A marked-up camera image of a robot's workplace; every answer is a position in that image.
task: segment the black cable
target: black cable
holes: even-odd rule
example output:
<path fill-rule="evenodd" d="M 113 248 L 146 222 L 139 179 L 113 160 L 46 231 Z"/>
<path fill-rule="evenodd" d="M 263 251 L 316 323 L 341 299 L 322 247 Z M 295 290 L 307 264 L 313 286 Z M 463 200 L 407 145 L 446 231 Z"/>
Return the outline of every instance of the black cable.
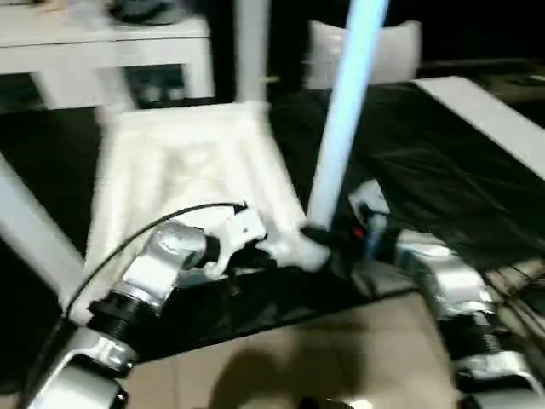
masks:
<path fill-rule="evenodd" d="M 496 273 L 504 280 L 504 282 L 508 283 L 507 278 L 502 274 L 500 271 L 496 271 Z M 526 316 L 527 318 L 530 318 L 530 320 L 534 323 L 534 325 L 539 329 L 539 331 L 542 332 L 542 335 L 539 338 L 539 340 L 542 342 L 542 336 L 545 334 L 545 325 L 535 316 L 533 311 L 528 307 L 524 302 L 520 300 L 513 299 L 512 296 L 509 294 L 506 294 L 504 291 L 497 288 L 497 286 L 490 281 L 490 279 L 487 278 L 487 284 L 494 289 L 494 291 L 500 296 L 502 299 L 502 304 L 509 308 L 517 317 L 519 320 L 521 320 L 523 323 L 525 323 L 524 319 L 522 318 L 522 314 Z"/>
<path fill-rule="evenodd" d="M 156 227 L 157 225 L 161 224 L 162 222 L 166 222 L 169 219 L 172 219 L 173 217 L 185 215 L 186 213 L 191 213 L 193 211 L 202 210 L 202 209 L 209 209 L 213 207 L 232 207 L 235 210 L 235 213 L 237 213 L 240 210 L 243 210 L 246 208 L 244 204 L 239 203 L 232 203 L 232 202 L 219 202 L 219 203 L 208 203 L 208 204 L 199 204 L 196 206 L 186 207 L 185 209 L 173 211 L 172 213 L 169 213 L 167 215 L 164 215 L 162 217 L 159 217 L 158 219 L 154 220 L 151 223 L 146 224 L 143 228 L 139 228 L 134 233 L 132 233 L 127 239 L 125 239 L 120 245 L 118 245 L 92 272 L 89 274 L 85 280 L 80 284 L 80 286 L 76 289 L 74 292 L 72 298 L 70 299 L 70 302 L 66 306 L 66 309 L 62 312 L 60 315 L 60 318 L 57 320 L 56 324 L 54 325 L 52 331 L 49 333 L 45 344 L 43 345 L 43 348 L 41 349 L 40 353 L 37 356 L 37 360 L 34 362 L 34 365 L 31 366 L 28 375 L 26 377 L 26 381 L 24 384 L 23 389 L 21 390 L 20 398 L 17 407 L 21 408 L 26 403 L 26 400 L 28 399 L 28 395 L 30 392 L 30 388 L 36 381 L 38 373 L 42 370 L 43 362 L 45 360 L 45 357 L 47 356 L 49 350 L 52 348 L 53 344 L 55 343 L 57 337 L 59 336 L 60 330 L 62 329 L 63 325 L 69 320 L 70 318 L 70 312 L 72 311 L 74 304 L 78 300 L 78 298 L 81 296 L 83 290 L 87 288 L 87 285 L 91 282 L 91 280 L 96 277 L 96 275 L 115 257 L 117 256 L 121 251 L 125 250 L 133 241 L 135 241 L 137 238 L 139 238 L 142 234 L 147 232 L 148 230 Z"/>
<path fill-rule="evenodd" d="M 516 268 L 515 266 L 508 266 L 508 267 L 511 268 L 512 270 L 516 271 L 517 273 L 519 273 L 522 277 L 524 277 L 528 281 L 532 280 L 531 276 L 528 275 L 527 273 L 525 273 L 524 271 L 522 271 L 520 268 Z"/>

